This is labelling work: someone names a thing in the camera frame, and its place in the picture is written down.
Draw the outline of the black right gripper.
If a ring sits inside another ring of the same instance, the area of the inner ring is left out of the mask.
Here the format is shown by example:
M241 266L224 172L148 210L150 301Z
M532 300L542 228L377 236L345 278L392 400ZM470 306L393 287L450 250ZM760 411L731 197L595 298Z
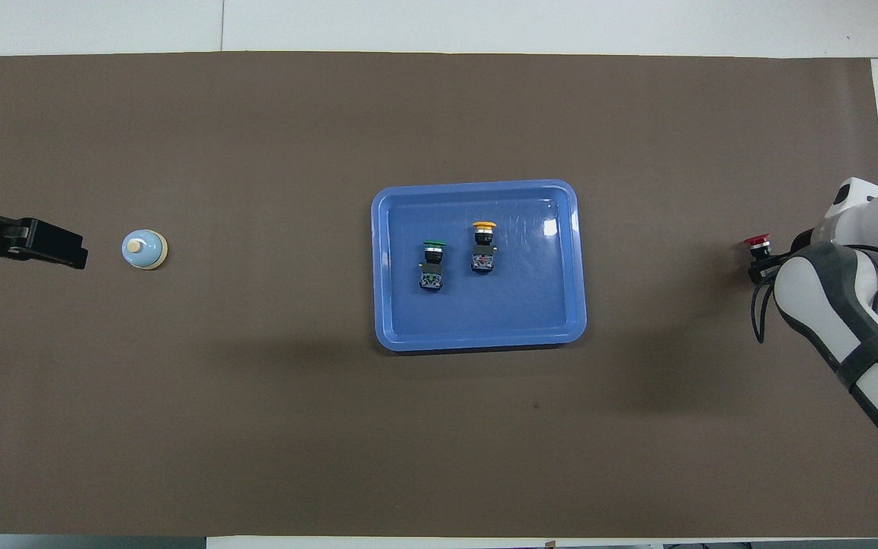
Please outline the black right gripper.
M778 258L758 258L751 261L749 267L749 278L753 284L760 284L763 279L774 277L781 265L791 257L812 243L815 229L808 229L805 232L798 233L792 239L790 250L778 256Z

